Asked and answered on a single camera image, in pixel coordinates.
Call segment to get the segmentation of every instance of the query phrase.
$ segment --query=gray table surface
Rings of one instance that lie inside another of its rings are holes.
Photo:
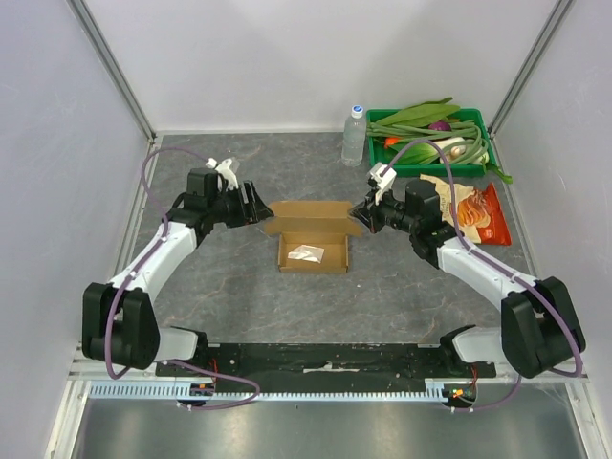
[[[368,187],[367,158],[350,168],[339,160],[341,134],[227,134],[166,136],[217,160],[237,158],[239,179],[253,180],[266,203],[279,200],[347,200],[356,204]],[[184,153],[160,155],[153,193],[169,206],[185,190],[187,172],[202,162]],[[404,195],[408,179],[394,185]],[[527,272],[508,199],[501,182],[459,179],[485,187],[494,182],[514,243],[483,246]],[[160,223],[147,205],[138,235],[140,251]],[[221,226],[173,274],[155,303],[163,326],[206,331],[212,341],[420,342],[433,343],[465,324],[494,326],[496,309],[468,285],[430,267],[410,248],[407,235],[384,229],[350,241],[347,274],[280,273],[277,237],[256,227]]]

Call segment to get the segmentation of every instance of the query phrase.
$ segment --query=small plastic bag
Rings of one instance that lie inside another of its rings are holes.
[[[313,246],[298,246],[287,254],[287,258],[292,260],[312,261],[320,263],[323,259],[325,249]]]

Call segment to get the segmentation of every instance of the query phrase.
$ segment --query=bottle cap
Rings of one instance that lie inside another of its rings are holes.
[[[353,105],[353,108],[351,109],[351,117],[358,120],[362,116],[363,116],[363,107],[360,105]]]

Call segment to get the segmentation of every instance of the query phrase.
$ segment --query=white cable tray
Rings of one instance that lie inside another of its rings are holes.
[[[227,392],[212,397],[189,395],[192,382],[173,381],[92,381],[91,399],[129,400],[219,400],[232,401],[249,397],[248,392]],[[343,392],[343,393],[262,393],[256,400],[270,402],[446,402],[444,385],[426,382],[425,392]]]

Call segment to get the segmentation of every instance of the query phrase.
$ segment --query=box flap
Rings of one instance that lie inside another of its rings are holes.
[[[348,201],[277,201],[269,205],[274,218],[266,223],[264,230],[267,234],[299,232],[361,236],[361,225],[348,214],[352,206]]]

